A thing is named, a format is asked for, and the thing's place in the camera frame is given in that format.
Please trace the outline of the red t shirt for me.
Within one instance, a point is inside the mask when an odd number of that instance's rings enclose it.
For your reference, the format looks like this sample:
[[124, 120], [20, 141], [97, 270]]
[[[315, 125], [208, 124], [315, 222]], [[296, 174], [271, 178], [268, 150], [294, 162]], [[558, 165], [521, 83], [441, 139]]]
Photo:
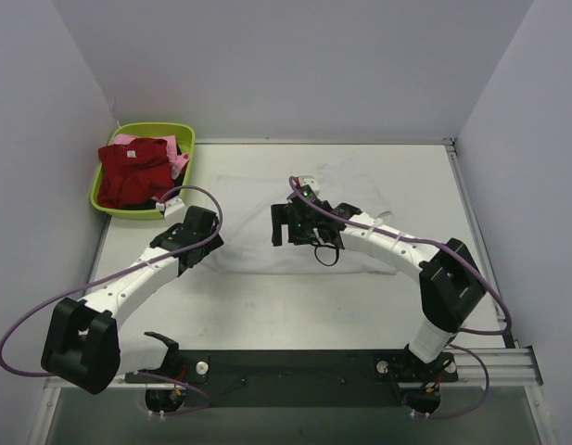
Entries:
[[141, 206], [152, 196], [150, 180], [155, 167], [167, 167], [166, 143], [138, 138], [128, 145], [108, 145], [98, 150], [102, 180], [97, 203], [104, 208]]

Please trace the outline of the aluminium front rail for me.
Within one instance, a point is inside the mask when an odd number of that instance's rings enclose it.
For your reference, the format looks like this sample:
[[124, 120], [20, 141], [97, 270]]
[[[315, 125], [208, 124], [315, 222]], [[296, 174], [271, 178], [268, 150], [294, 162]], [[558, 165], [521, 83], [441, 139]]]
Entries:
[[527, 387], [543, 383], [532, 348], [469, 349], [449, 346], [433, 364], [395, 359], [381, 376], [384, 383], [418, 388], [432, 386], [441, 376], [443, 386], [484, 386], [487, 370], [493, 387]]

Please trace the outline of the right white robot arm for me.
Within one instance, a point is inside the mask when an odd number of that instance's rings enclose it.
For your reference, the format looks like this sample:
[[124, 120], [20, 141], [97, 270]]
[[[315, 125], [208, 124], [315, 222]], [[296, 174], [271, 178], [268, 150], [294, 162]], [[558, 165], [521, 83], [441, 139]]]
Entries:
[[434, 362], [485, 295], [466, 245], [456, 238], [441, 247], [418, 243], [350, 204], [332, 207], [308, 186], [301, 194], [271, 206], [273, 245], [284, 244], [285, 226], [289, 244], [361, 253], [412, 278], [424, 321], [407, 350], [422, 363]]

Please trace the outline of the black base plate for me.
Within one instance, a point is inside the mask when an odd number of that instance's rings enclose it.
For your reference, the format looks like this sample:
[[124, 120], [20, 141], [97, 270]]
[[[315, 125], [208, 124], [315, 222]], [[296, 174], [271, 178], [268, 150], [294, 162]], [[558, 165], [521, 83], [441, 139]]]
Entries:
[[168, 377], [203, 390], [218, 408], [384, 408], [409, 390], [437, 408], [437, 385], [458, 380], [451, 353], [423, 364], [406, 350], [178, 350], [173, 363], [125, 380]]

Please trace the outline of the pink t shirt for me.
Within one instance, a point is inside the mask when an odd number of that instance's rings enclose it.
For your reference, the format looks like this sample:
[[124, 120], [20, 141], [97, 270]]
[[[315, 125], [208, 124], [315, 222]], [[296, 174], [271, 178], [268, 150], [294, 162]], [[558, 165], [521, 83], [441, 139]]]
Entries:
[[[135, 139], [138, 139], [137, 135], [119, 133], [113, 137], [112, 143], [126, 146]], [[166, 152], [171, 166], [172, 178], [176, 179], [188, 166], [190, 155], [179, 150], [176, 137], [174, 135], [153, 136], [153, 139], [160, 139], [166, 142]]]

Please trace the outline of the black t shirt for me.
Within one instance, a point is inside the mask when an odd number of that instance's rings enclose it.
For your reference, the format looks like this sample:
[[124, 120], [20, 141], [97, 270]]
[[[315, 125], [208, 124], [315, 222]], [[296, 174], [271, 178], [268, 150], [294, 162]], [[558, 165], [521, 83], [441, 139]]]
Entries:
[[154, 208], [159, 199], [171, 188], [181, 185], [184, 181], [186, 168], [190, 161], [190, 155], [179, 147], [173, 135], [162, 136], [157, 142], [166, 143], [167, 167], [159, 165], [153, 170], [153, 178], [150, 180], [152, 196], [148, 206]]

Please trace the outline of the white t shirt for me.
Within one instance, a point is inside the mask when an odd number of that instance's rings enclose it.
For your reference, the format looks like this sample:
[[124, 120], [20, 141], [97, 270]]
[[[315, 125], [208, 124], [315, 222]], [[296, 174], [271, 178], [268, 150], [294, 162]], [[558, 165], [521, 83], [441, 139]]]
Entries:
[[[356, 157], [321, 163], [306, 171], [321, 187], [320, 197], [333, 206], [350, 203], [376, 216], [393, 219], [392, 208], [375, 179]], [[397, 270], [360, 253], [344, 250], [339, 257], [328, 248], [272, 245], [272, 204], [282, 204], [291, 193], [287, 177], [218, 175], [211, 193], [222, 205], [224, 245], [211, 253], [204, 264], [219, 273], [243, 274], [345, 274], [379, 273], [394, 275]]]

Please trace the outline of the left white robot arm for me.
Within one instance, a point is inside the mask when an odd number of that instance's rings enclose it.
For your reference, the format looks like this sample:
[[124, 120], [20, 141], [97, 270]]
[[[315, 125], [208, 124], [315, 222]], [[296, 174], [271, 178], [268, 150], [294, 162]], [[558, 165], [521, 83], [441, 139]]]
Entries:
[[216, 212], [191, 206], [182, 222], [157, 235], [131, 273], [81, 299], [62, 299], [53, 309], [42, 368], [91, 394], [118, 375], [149, 372], [168, 381], [179, 369], [179, 345], [162, 334], [128, 335], [123, 324], [151, 296], [222, 246]]

